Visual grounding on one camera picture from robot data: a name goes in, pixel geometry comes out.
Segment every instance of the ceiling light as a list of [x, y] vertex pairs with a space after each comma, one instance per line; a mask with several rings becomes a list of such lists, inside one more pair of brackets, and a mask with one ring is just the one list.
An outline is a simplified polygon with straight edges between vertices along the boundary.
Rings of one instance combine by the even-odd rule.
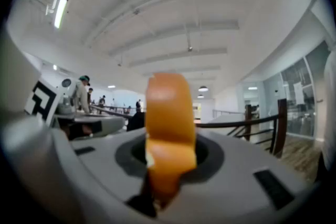
[[59, 2], [58, 2], [56, 17], [55, 17], [55, 22], [54, 22], [54, 26], [56, 28], [59, 28], [59, 26], [61, 25], [63, 12], [65, 10], [65, 6], [67, 5], [67, 2], [68, 2], [68, 0], [59, 0]]
[[198, 89], [199, 92], [207, 92], [209, 89], [206, 86], [200, 86]]

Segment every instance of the glass window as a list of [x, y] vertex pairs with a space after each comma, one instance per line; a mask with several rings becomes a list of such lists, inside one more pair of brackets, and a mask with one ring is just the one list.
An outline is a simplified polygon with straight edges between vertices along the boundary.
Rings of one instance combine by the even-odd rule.
[[287, 98], [289, 133], [313, 136], [315, 101], [313, 87], [304, 59], [281, 72]]
[[267, 116], [278, 114], [278, 99], [286, 98], [280, 74], [264, 81]]
[[284, 80], [284, 84], [290, 85], [290, 90], [293, 90], [291, 89], [291, 85], [298, 82], [301, 82], [302, 86], [311, 84], [308, 68], [303, 59], [281, 72], [281, 75]]

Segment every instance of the man in white shirt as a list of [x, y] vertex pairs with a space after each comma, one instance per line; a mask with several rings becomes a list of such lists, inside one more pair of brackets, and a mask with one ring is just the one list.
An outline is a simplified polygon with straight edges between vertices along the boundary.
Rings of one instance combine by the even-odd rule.
[[79, 108], [79, 103], [86, 114], [90, 114], [89, 104], [88, 104], [88, 93], [86, 92], [85, 86], [90, 86], [90, 78], [88, 76], [81, 76], [76, 82], [76, 109]]
[[115, 106], [116, 106], [116, 103], [115, 103], [114, 98], [113, 98], [112, 103], [111, 103], [111, 108], [110, 108], [110, 110], [115, 110], [115, 111], [117, 111], [117, 108], [115, 108]]
[[319, 159], [316, 181], [326, 177], [336, 157], [336, 45], [331, 48], [324, 68], [327, 118], [322, 154]]

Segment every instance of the white wall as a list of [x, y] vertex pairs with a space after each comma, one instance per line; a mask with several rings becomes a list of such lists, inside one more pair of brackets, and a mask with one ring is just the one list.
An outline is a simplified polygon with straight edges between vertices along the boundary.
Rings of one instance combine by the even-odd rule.
[[283, 44], [259, 65], [250, 77], [268, 79], [297, 62], [323, 40], [326, 40], [327, 44], [332, 43], [330, 35], [320, 21], [311, 11], [307, 11]]
[[57, 87], [61, 82], [69, 76], [62, 75], [58, 71], [51, 69], [50, 67], [43, 66], [41, 69], [41, 77], [47, 81], [53, 87]]
[[131, 106], [135, 108], [135, 103], [140, 99], [143, 102], [143, 106], [146, 107], [145, 95], [129, 90], [114, 90], [111, 92], [112, 98], [114, 98], [115, 106]]
[[0, 33], [0, 108], [23, 112], [40, 72], [18, 50], [8, 33]]
[[42, 63], [42, 60], [41, 59], [39, 59], [39, 58], [37, 58], [37, 57], [35, 57], [35, 56], [33, 56], [33, 55], [31, 55], [31, 54], [28, 54], [28, 53], [26, 53], [26, 52], [22, 52], [23, 53], [23, 55], [27, 58], [27, 60], [38, 70], [38, 71], [41, 71], [41, 69], [42, 69], [42, 65], [43, 65], [43, 63]]
[[237, 88], [235, 86], [227, 87], [224, 91], [215, 95], [215, 110], [239, 112], [238, 108]]
[[258, 98], [258, 90], [244, 90], [244, 99]]
[[201, 122], [208, 123], [213, 119], [213, 110], [215, 109], [215, 100], [193, 100], [193, 103], [201, 104]]
[[329, 0], [316, 0], [311, 11], [319, 19], [333, 41], [336, 40], [336, 27]]

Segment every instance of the air vent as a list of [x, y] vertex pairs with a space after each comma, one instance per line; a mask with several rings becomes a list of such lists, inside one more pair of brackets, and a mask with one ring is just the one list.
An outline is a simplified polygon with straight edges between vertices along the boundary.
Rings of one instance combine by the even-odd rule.
[[70, 72], [68, 70], [60, 68], [60, 67], [58, 69], [59, 69], [59, 73], [61, 73], [63, 75], [66, 75], [66, 76], [70, 75]]

